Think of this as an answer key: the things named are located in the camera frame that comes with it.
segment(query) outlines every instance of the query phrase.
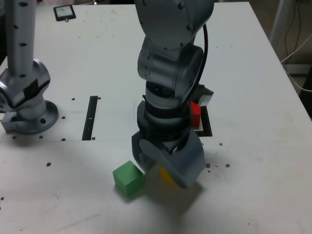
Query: screw hole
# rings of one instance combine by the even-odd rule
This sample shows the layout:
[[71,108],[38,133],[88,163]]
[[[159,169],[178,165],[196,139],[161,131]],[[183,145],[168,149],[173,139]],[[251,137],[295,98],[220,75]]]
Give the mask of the screw hole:
[[183,8],[184,8],[183,2],[180,2],[180,3],[178,4],[178,8],[179,8],[179,9],[183,9]]
[[186,26],[186,28],[187,28],[187,30],[192,30],[192,29],[193,29],[193,25],[188,24],[188,25]]
[[19,6],[28,6],[28,3],[23,2],[23,1],[20,1],[20,2],[19,2]]

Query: gray robot arm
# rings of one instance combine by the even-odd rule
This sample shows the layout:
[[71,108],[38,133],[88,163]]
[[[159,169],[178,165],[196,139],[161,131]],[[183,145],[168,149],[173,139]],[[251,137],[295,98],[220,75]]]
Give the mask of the gray robot arm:
[[[206,21],[214,0],[136,0],[146,35],[138,73],[146,80],[137,109],[140,129],[132,137],[133,156],[148,172],[157,162],[182,188],[189,188],[205,166],[199,137],[191,129],[189,101],[212,91],[197,87],[208,53]],[[204,28],[205,51],[194,45]]]
[[36,0],[5,0],[8,66],[0,75],[0,110],[7,132],[40,133],[58,119],[55,104],[44,100],[50,76],[34,58]]

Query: wall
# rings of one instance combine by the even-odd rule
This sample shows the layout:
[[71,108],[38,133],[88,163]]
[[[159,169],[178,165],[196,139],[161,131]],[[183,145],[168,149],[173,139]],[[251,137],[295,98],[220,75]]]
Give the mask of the wall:
[[4,15],[4,0],[0,0],[0,17]]
[[[269,37],[279,0],[249,0],[249,2],[253,8],[253,11],[258,17],[258,20],[264,32]],[[298,41],[298,47],[312,33],[312,0],[309,0],[308,2],[303,2],[301,4],[300,11],[301,11],[302,26],[301,26],[301,34]],[[286,57],[284,37],[292,19],[293,19],[293,7],[290,11],[288,20],[285,22],[286,26],[285,31],[281,35],[277,48],[277,56],[280,60]],[[298,12],[296,11],[295,21],[287,36],[287,48],[291,52],[294,51],[298,30],[299,30],[299,17]],[[305,46],[292,57],[289,63],[312,64],[312,39],[308,41],[305,44]]]

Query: white table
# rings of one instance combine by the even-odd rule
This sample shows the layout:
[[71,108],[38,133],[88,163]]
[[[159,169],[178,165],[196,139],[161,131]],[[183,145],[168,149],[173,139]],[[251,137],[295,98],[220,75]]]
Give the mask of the white table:
[[[131,201],[112,171],[134,161],[144,34],[134,6],[74,10],[69,23],[56,22],[52,7],[37,10],[35,56],[50,72],[44,97],[60,118],[34,136],[0,129],[0,233],[312,232],[312,124],[248,3],[216,3],[207,23],[201,83],[215,92],[213,137],[201,140],[211,168],[188,191],[151,175]],[[203,46],[202,31],[195,43]],[[96,140],[81,141],[92,95],[101,97]]]

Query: black cable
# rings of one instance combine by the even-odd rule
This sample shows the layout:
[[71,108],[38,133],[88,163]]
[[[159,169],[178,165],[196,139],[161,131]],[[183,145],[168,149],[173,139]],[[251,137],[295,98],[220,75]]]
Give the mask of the black cable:
[[301,13],[300,13],[300,5],[302,3],[302,0],[300,0],[299,2],[299,5],[298,5],[298,15],[299,15],[299,31],[298,31],[298,35],[297,35],[297,41],[296,41],[296,44],[294,46],[294,50],[295,51],[297,49],[297,45],[298,45],[298,41],[299,41],[299,36],[300,36],[300,33],[301,33]]
[[199,69],[199,72],[198,72],[196,81],[195,81],[195,83],[194,83],[192,89],[190,90],[189,94],[187,95],[187,97],[186,97],[185,100],[183,101],[182,106],[184,106],[184,105],[189,101],[189,99],[191,98],[192,94],[193,94],[194,91],[196,90],[196,88],[197,88],[197,86],[198,86],[198,84],[199,84],[199,81],[200,81],[200,79],[201,79],[201,76],[202,76],[202,74],[203,74],[205,65],[206,65],[207,55],[208,55],[208,33],[207,33],[207,26],[206,26],[206,24],[204,24],[203,30],[204,30],[204,41],[205,41],[205,48],[204,48],[203,60],[202,60],[201,65],[200,65],[200,69]]
[[[293,22],[294,22],[294,20],[296,18],[296,6],[297,6],[297,3],[298,2],[296,1],[296,4],[294,5],[294,8],[293,8],[293,18],[292,18],[292,21],[291,21],[291,23],[290,23],[290,25],[289,25],[289,27],[287,29],[287,32],[285,34],[285,37],[284,37],[284,45],[285,45],[285,49],[286,49],[286,57],[288,57],[288,49],[287,49],[287,45],[286,45],[287,35],[288,35],[289,30],[292,27]],[[286,70],[286,72],[287,72],[287,61],[288,60],[286,60],[285,63],[284,63],[284,69]]]

